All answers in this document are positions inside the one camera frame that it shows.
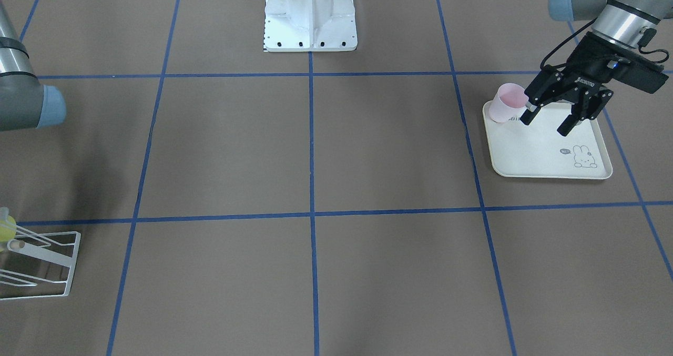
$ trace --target pink cup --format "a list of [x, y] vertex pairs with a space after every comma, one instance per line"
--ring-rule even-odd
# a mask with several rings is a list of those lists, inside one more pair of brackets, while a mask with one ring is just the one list
[[498, 123], [507, 122], [510, 118], [519, 117], [524, 113], [526, 102], [528, 96], [521, 85], [513, 83], [500, 85], [488, 108], [488, 116]]

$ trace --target blue joint cap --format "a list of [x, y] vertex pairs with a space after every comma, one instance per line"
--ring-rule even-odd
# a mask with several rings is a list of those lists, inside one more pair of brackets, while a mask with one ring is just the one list
[[574, 21], [572, 0], [549, 0], [549, 16], [554, 21]]
[[65, 113], [65, 100], [58, 88], [44, 85], [43, 110], [37, 128], [62, 124]]

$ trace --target white mounting bracket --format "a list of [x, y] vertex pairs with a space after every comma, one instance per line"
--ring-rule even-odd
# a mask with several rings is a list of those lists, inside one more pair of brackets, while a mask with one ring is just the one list
[[267, 0], [264, 51], [353, 51], [353, 0]]

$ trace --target white tray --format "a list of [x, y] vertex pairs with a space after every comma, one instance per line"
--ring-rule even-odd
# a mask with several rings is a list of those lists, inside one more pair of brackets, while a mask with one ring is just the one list
[[582, 121], [561, 136], [556, 129], [570, 104], [555, 102], [540, 110], [531, 125], [518, 117], [499, 124], [482, 110], [493, 169], [508, 178], [606, 179], [613, 164], [597, 121]]

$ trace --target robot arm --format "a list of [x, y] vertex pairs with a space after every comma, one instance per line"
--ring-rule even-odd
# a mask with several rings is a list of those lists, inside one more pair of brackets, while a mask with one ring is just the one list
[[573, 104], [570, 115], [558, 127], [558, 133], [567, 136], [580, 121], [596, 119], [613, 96], [612, 90], [604, 87], [612, 79], [647, 93], [656, 92], [668, 79], [660, 64], [668, 59], [668, 52], [658, 50], [667, 56], [652, 62], [633, 50], [650, 53], [642, 48], [656, 35], [659, 22], [673, 14], [671, 8], [673, 0], [550, 0], [554, 19], [597, 17], [584, 27], [592, 29], [564, 64], [545, 65], [551, 54], [545, 57], [541, 72], [526, 88], [528, 110], [521, 121], [528, 125], [545, 105], [569, 100]]
[[0, 1], [0, 131], [60, 124], [63, 96], [56, 87], [40, 85], [18, 39]]

